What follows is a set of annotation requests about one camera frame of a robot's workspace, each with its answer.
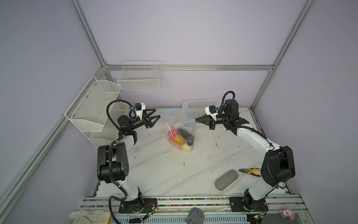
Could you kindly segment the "black toy avocado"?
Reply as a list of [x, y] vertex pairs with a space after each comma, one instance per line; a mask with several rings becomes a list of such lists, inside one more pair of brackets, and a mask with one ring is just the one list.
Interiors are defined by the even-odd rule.
[[194, 136], [192, 134], [188, 134], [185, 137], [185, 140], [186, 140], [188, 146], [192, 146], [194, 144]]

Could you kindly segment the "black toy fruit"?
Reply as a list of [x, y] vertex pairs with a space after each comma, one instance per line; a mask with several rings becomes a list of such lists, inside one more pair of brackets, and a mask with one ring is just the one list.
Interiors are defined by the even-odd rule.
[[183, 138], [187, 138], [189, 136], [189, 132], [182, 128], [178, 128], [177, 131]]

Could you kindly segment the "clear zip bag blue zipper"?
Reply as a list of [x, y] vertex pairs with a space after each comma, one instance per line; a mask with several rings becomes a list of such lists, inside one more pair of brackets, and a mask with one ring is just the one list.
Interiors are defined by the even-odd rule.
[[191, 153], [197, 128], [195, 120], [179, 109], [165, 109], [161, 112], [164, 113], [169, 144], [180, 151]]

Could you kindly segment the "pink toy fruit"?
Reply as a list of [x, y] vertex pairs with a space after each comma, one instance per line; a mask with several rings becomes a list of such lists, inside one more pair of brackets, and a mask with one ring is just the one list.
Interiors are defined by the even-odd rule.
[[175, 135], [178, 134], [178, 132], [176, 130], [170, 130], [167, 132], [168, 136], [170, 139], [172, 139]]

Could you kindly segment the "yellow-brown toy potato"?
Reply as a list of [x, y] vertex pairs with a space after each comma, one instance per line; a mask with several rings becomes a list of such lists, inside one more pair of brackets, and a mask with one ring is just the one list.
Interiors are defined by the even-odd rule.
[[186, 143], [186, 140], [183, 136], [177, 134], [177, 135], [174, 135], [173, 138], [172, 138], [173, 142], [179, 146], [182, 146], [182, 145], [185, 145]]

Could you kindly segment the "cream toy potato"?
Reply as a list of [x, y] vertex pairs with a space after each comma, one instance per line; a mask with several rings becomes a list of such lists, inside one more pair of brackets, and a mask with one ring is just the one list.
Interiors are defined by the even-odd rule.
[[193, 149], [193, 147], [192, 147], [192, 146], [189, 146], [188, 144], [184, 144], [184, 145], [181, 146], [181, 149], [182, 149], [182, 151], [184, 151], [184, 152], [191, 152], [192, 149]]

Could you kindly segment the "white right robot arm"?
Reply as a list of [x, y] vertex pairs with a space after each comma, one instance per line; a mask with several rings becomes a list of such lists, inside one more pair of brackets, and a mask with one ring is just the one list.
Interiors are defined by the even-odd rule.
[[195, 121], [208, 126], [210, 130], [215, 130], [216, 125], [223, 125], [227, 131], [244, 139], [263, 157], [260, 177], [253, 186], [245, 190], [241, 209], [247, 212], [258, 211], [270, 192], [296, 175], [293, 150], [272, 142], [250, 127], [249, 121], [240, 117], [235, 100], [222, 101], [219, 107], [206, 107], [205, 115]]

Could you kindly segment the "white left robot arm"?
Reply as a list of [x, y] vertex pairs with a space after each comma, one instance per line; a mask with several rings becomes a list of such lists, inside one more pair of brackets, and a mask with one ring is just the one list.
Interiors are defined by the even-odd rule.
[[[115, 122], [110, 114], [110, 108], [114, 103], [125, 103], [129, 106], [128, 115], [121, 115]], [[156, 109], [147, 109], [144, 103], [130, 104], [125, 100], [114, 100], [106, 107], [108, 120], [118, 131], [118, 138], [109, 145], [98, 148], [97, 177], [106, 184], [114, 185], [122, 194], [110, 196], [108, 199], [110, 213], [113, 214], [112, 201], [120, 202], [119, 213], [141, 213], [145, 210], [145, 203], [155, 203], [155, 199], [144, 199], [139, 187], [129, 179], [129, 159], [126, 140], [138, 141], [136, 129], [140, 127], [152, 128], [160, 119], [160, 115], [154, 115]]]

